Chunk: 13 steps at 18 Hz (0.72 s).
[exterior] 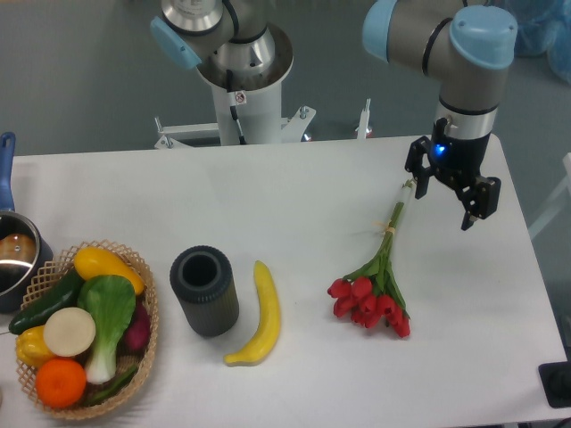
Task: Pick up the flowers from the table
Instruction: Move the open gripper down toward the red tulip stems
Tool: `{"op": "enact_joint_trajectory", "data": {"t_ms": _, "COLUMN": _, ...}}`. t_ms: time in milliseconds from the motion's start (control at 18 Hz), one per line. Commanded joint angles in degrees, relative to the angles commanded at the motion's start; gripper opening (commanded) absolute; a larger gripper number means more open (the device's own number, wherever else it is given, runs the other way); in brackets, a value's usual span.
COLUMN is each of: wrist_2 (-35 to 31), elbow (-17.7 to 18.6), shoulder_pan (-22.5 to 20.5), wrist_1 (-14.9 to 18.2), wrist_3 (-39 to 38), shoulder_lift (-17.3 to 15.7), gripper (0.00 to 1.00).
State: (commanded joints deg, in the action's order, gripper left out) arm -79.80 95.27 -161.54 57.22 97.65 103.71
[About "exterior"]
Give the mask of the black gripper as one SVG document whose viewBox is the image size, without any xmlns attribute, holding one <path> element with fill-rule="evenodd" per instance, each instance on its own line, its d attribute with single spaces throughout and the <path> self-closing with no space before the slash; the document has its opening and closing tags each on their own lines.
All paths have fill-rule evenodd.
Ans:
<svg viewBox="0 0 571 428">
<path fill-rule="evenodd" d="M 426 195 L 432 175 L 452 187 L 465 210 L 460 228 L 467 231 L 477 220 L 486 219 L 496 212 L 501 180 L 480 174 L 490 135 L 473 139 L 455 138 L 445 133 L 448 125 L 446 118 L 440 118 L 434 123 L 431 140 L 421 136 L 410 144 L 405 170 L 416 181 L 416 199 Z M 424 159 L 430 162 L 426 167 Z"/>
</svg>

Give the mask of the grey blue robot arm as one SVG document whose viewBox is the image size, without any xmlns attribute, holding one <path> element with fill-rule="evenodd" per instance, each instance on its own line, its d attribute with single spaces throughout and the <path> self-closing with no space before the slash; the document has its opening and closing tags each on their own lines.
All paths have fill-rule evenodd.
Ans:
<svg viewBox="0 0 571 428">
<path fill-rule="evenodd" d="M 286 33 L 262 1 L 164 1 L 150 30 L 180 68 L 212 91 L 224 145 L 275 144 L 302 137 L 309 115 L 284 119 L 281 85 L 293 64 Z M 464 228 L 496 210 L 501 182 L 480 167 L 514 59 L 517 22 L 485 1 L 377 1 L 362 27 L 365 50 L 439 81 L 430 136 L 405 162 L 417 197 L 436 179 L 461 202 Z"/>
</svg>

